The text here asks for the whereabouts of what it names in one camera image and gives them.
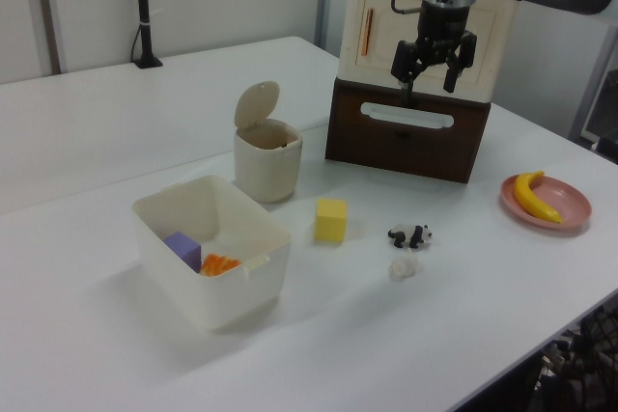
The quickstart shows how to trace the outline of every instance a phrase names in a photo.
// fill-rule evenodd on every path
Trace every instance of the white table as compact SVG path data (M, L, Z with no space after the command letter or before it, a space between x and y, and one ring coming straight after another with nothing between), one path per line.
M296 40L277 47L294 52L264 57L282 88L329 95L331 57ZM294 81L298 51L329 78ZM327 115L326 100L308 120ZM0 410L451 410L618 288L618 167L595 154L494 106L461 185L324 161L325 134L304 131L295 195L267 206L293 233L280 298L227 333L193 329L149 280L129 211L178 181L232 179L231 153L1 215ZM588 197L587 230L540 230L501 206L501 182L536 169ZM340 246L312 240L317 197L348 201ZM410 221L429 224L434 241L419 274L392 283L400 251L386 231Z

